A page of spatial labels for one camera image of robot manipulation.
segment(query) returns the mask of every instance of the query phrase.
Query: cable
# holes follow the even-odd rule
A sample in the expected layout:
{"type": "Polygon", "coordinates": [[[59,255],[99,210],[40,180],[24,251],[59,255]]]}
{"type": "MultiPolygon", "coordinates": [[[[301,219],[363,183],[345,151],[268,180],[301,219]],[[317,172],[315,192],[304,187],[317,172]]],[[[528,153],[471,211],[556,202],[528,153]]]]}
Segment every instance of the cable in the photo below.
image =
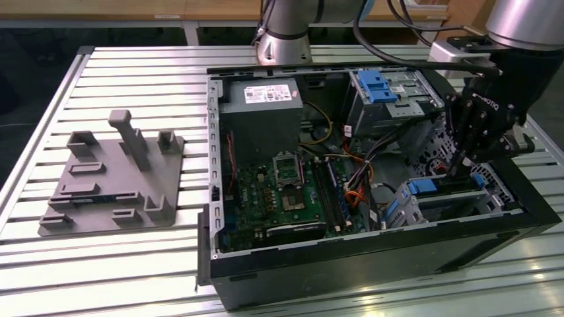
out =
{"type": "MultiPolygon", "coordinates": [[[[399,0],[399,5],[401,7],[401,12],[404,13],[405,21],[413,24],[412,17],[409,16],[409,11],[407,10],[405,1],[399,0]]],[[[428,41],[428,39],[423,37],[421,32],[415,30],[413,28],[409,28],[409,29],[412,30],[415,36],[420,39],[421,43],[424,43],[424,45],[427,46],[432,46],[432,43],[428,41]]]]}
{"type": "Polygon", "coordinates": [[[320,138],[317,141],[312,141],[312,142],[307,142],[307,143],[300,143],[300,145],[313,145],[313,144],[317,144],[317,143],[321,143],[321,142],[324,142],[331,136],[332,136],[332,133],[333,133],[333,123],[332,123],[332,120],[329,119],[329,116],[327,115],[327,113],[321,110],[321,108],[320,107],[317,107],[312,102],[309,102],[309,101],[305,101],[304,102],[304,104],[308,104],[309,106],[312,106],[313,107],[313,109],[316,109],[317,110],[317,112],[320,113],[320,114],[323,114],[323,116],[325,117],[325,119],[327,119],[327,123],[328,123],[328,125],[329,125],[329,130],[327,131],[327,135],[325,135],[325,137],[323,137],[323,138],[320,138]]]}
{"type": "Polygon", "coordinates": [[[236,177],[235,160],[233,160],[233,155],[232,155],[231,135],[228,135],[228,147],[229,147],[229,161],[231,161],[231,182],[229,182],[229,188],[228,188],[228,195],[231,195],[232,183],[235,182],[235,177],[236,177]]]}
{"type": "Polygon", "coordinates": [[[299,164],[300,164],[300,178],[301,178],[301,184],[304,184],[305,183],[305,177],[304,177],[304,174],[303,174],[303,157],[301,157],[301,155],[300,155],[300,161],[297,162],[299,164]]]}
{"type": "Polygon", "coordinates": [[[392,193],[396,193],[396,191],[397,191],[396,188],[393,188],[393,186],[389,185],[388,183],[377,183],[376,186],[388,188],[392,193]]]}
{"type": "MultiPolygon", "coordinates": [[[[379,215],[379,226],[381,227],[381,213],[387,210],[387,203],[376,203],[376,205],[379,205],[379,207],[376,208],[376,210],[377,210],[377,215],[379,215]]],[[[376,229],[376,222],[373,222],[373,225],[372,225],[372,230],[371,231],[375,231],[375,229],[376,229]]]]}
{"type": "Polygon", "coordinates": [[[260,9],[261,15],[259,17],[259,24],[256,25],[255,38],[251,41],[251,45],[255,44],[255,42],[260,39],[264,32],[267,31],[267,25],[268,25],[268,22],[271,21],[272,11],[275,10],[275,2],[276,0],[267,0],[267,5],[264,6],[264,9],[263,9],[263,0],[261,0],[261,9],[260,9]],[[264,13],[267,13],[267,10],[269,10],[269,13],[268,13],[267,20],[264,20],[264,13]]]}
{"type": "Polygon", "coordinates": [[[344,196],[348,197],[349,195],[353,195],[356,198],[359,198],[361,201],[367,202],[365,198],[363,197],[363,195],[360,195],[359,192],[355,192],[353,190],[349,190],[344,196]]]}
{"type": "Polygon", "coordinates": [[[349,156],[348,155],[344,155],[344,154],[332,154],[332,153],[329,153],[329,154],[321,154],[321,153],[315,153],[308,147],[304,147],[303,145],[300,145],[300,147],[301,147],[301,149],[307,153],[312,154],[315,157],[347,157],[347,158],[349,158],[349,156]]]}
{"type": "MultiPolygon", "coordinates": [[[[347,153],[347,155],[352,158],[352,159],[355,159],[357,162],[364,162],[364,160],[360,158],[360,157],[356,157],[353,154],[351,154],[351,152],[343,147],[343,151],[347,153]]],[[[373,167],[372,167],[372,164],[371,165],[368,165],[368,168],[371,169],[371,184],[372,184],[372,181],[373,181],[373,167]]]]}
{"type": "MultiPolygon", "coordinates": [[[[368,0],[364,0],[363,9],[365,6],[368,0]]],[[[352,24],[352,32],[355,34],[355,37],[360,43],[360,45],[364,46],[364,48],[379,58],[381,58],[384,61],[397,64],[404,67],[409,68],[420,68],[420,69],[443,69],[447,71],[468,71],[471,73],[481,73],[487,76],[499,76],[500,71],[496,68],[492,67],[484,67],[484,66],[476,66],[463,63],[440,63],[440,62],[432,62],[432,61],[412,61],[407,59],[397,58],[383,51],[380,51],[377,48],[372,46],[369,41],[364,38],[363,34],[360,33],[360,17],[363,16],[363,9],[359,12],[359,15],[355,19],[355,22],[352,24]]]]}
{"type": "MultiPolygon", "coordinates": [[[[411,28],[412,30],[424,31],[424,32],[440,32],[440,31],[464,30],[464,27],[460,26],[460,25],[459,26],[441,26],[441,27],[437,27],[437,28],[428,28],[428,27],[424,27],[424,26],[417,26],[412,22],[409,22],[407,19],[401,18],[401,16],[397,13],[396,8],[393,7],[393,4],[392,4],[391,0],[387,0],[387,1],[388,1],[389,11],[393,14],[393,16],[396,17],[397,21],[401,22],[401,24],[404,26],[407,26],[408,28],[411,28]]],[[[403,5],[403,7],[405,7],[404,0],[399,0],[399,4],[403,5]]]]}
{"type": "Polygon", "coordinates": [[[411,128],[413,124],[417,124],[421,120],[428,120],[429,117],[412,118],[407,120],[401,125],[399,125],[393,130],[391,130],[375,143],[371,150],[365,155],[364,165],[356,171],[349,179],[349,188],[356,188],[359,186],[359,181],[361,180],[361,175],[365,172],[368,166],[371,166],[371,161],[375,159],[379,149],[384,149],[389,144],[392,144],[403,133],[411,128]]]}

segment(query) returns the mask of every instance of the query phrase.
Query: ram slot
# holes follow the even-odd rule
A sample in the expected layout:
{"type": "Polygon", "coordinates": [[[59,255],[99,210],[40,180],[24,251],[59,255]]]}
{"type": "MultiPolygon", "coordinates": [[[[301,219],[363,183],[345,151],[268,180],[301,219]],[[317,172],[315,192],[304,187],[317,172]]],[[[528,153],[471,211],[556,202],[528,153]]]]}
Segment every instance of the ram slot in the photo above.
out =
{"type": "Polygon", "coordinates": [[[351,227],[352,226],[351,214],[349,214],[349,209],[347,207],[347,200],[344,199],[343,186],[339,183],[339,173],[336,172],[335,167],[333,167],[331,162],[328,162],[327,166],[329,168],[329,173],[332,175],[335,195],[336,195],[336,199],[339,201],[339,209],[340,209],[341,214],[343,214],[344,224],[347,225],[347,227],[351,227]]]}
{"type": "Polygon", "coordinates": [[[335,231],[339,232],[344,226],[344,217],[339,207],[339,200],[335,196],[335,189],[332,186],[332,178],[329,175],[327,162],[313,163],[312,171],[319,192],[317,196],[321,200],[327,222],[329,226],[335,228],[335,231]]]}

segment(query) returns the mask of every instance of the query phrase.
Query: blue plastic latch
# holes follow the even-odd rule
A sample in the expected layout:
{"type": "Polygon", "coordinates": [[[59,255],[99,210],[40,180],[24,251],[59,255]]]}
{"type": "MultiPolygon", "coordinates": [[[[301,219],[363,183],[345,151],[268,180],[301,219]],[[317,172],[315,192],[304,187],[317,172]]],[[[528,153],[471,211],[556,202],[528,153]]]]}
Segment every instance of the blue plastic latch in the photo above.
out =
{"type": "Polygon", "coordinates": [[[408,183],[407,187],[409,188],[409,191],[412,192],[412,195],[415,195],[416,193],[420,192],[417,190],[417,187],[415,187],[415,184],[413,183],[408,183]]]}
{"type": "Polygon", "coordinates": [[[379,71],[359,71],[359,81],[372,103],[397,101],[397,95],[389,90],[388,80],[379,71]]]}
{"type": "Polygon", "coordinates": [[[480,189],[483,189],[483,188],[484,188],[484,186],[485,186],[485,181],[484,181],[483,176],[481,176],[480,174],[477,174],[477,173],[473,173],[473,174],[472,174],[472,179],[475,180],[475,182],[476,182],[476,184],[477,184],[477,187],[479,187],[480,189]]]}
{"type": "Polygon", "coordinates": [[[388,211],[385,212],[385,215],[381,217],[381,221],[385,221],[388,219],[391,213],[393,213],[393,210],[396,210],[397,206],[399,206],[399,202],[396,199],[393,200],[393,203],[391,204],[388,211]]]}
{"type": "Polygon", "coordinates": [[[436,192],[437,186],[435,186],[433,180],[425,179],[425,180],[412,180],[412,182],[408,184],[409,190],[411,186],[416,188],[416,193],[428,193],[428,192],[436,192]]]}

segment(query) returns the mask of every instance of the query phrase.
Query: black cable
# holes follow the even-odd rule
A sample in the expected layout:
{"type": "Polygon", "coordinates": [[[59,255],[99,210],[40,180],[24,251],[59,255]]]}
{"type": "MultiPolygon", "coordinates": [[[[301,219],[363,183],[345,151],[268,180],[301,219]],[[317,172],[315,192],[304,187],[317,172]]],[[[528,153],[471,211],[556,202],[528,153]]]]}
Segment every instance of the black cable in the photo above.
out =
{"type": "MultiPolygon", "coordinates": [[[[407,10],[405,1],[400,0],[399,5],[401,7],[401,12],[404,13],[405,21],[409,22],[409,24],[413,24],[412,17],[409,16],[409,11],[407,10]]],[[[423,37],[421,32],[415,30],[413,28],[409,29],[413,32],[415,36],[420,39],[421,43],[424,43],[424,45],[427,46],[432,46],[432,43],[428,41],[428,39],[423,37]]]]}
{"type": "MultiPolygon", "coordinates": [[[[423,32],[440,32],[440,31],[452,31],[452,30],[464,30],[463,26],[443,26],[437,28],[428,28],[424,26],[417,26],[412,22],[408,22],[404,18],[401,18],[401,15],[399,15],[396,8],[393,7],[393,4],[391,0],[388,1],[388,7],[392,15],[396,17],[397,21],[401,22],[404,26],[411,28],[412,30],[423,31],[423,32]]],[[[399,0],[399,3],[405,6],[404,0],[399,0]]]]}
{"type": "Polygon", "coordinates": [[[275,1],[276,0],[265,0],[267,1],[267,5],[263,6],[263,0],[261,0],[261,15],[259,17],[259,24],[256,25],[256,30],[255,30],[255,38],[251,41],[251,45],[255,44],[255,42],[260,39],[260,35],[259,35],[259,29],[265,26],[268,24],[268,21],[271,20],[271,16],[272,16],[272,11],[275,9],[275,1]],[[269,14],[267,19],[264,20],[264,14],[267,13],[267,10],[269,10],[269,14]]]}
{"type": "Polygon", "coordinates": [[[397,189],[393,188],[392,185],[389,185],[388,183],[377,183],[379,187],[385,187],[391,190],[392,193],[396,193],[397,189]]]}
{"type": "Polygon", "coordinates": [[[408,129],[412,127],[412,125],[420,123],[424,120],[431,119],[431,116],[425,116],[421,118],[412,118],[407,120],[401,125],[399,125],[393,130],[391,130],[375,143],[371,150],[368,151],[365,155],[365,163],[360,167],[360,169],[356,171],[355,175],[351,177],[349,180],[349,188],[356,188],[359,186],[359,181],[363,179],[364,173],[367,173],[367,168],[372,160],[376,158],[377,151],[380,149],[384,149],[388,145],[391,145],[408,131],[408,129]]]}
{"type": "MultiPolygon", "coordinates": [[[[368,0],[364,0],[363,9],[365,6],[368,0]]],[[[397,58],[383,51],[380,51],[377,48],[372,46],[369,41],[364,38],[363,34],[360,33],[360,17],[363,16],[363,10],[360,10],[359,15],[355,19],[355,23],[352,25],[352,32],[355,34],[356,40],[359,41],[360,45],[364,46],[364,48],[379,58],[381,58],[384,61],[397,64],[404,67],[409,68],[420,68],[420,69],[443,69],[447,71],[468,71],[471,73],[481,73],[487,76],[496,77],[500,75],[500,71],[496,68],[492,67],[483,67],[463,63],[439,63],[433,61],[412,61],[407,59],[397,58]]]]}

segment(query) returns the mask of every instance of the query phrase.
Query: silver robot arm segment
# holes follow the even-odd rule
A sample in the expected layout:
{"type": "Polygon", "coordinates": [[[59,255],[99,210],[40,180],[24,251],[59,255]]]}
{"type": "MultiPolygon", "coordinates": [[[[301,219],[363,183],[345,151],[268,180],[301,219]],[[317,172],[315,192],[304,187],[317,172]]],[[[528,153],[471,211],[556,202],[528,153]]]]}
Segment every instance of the silver robot arm segment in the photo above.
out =
{"type": "Polygon", "coordinates": [[[269,0],[265,33],[256,56],[260,65],[311,63],[311,23],[347,23],[360,12],[363,0],[269,0]]]}

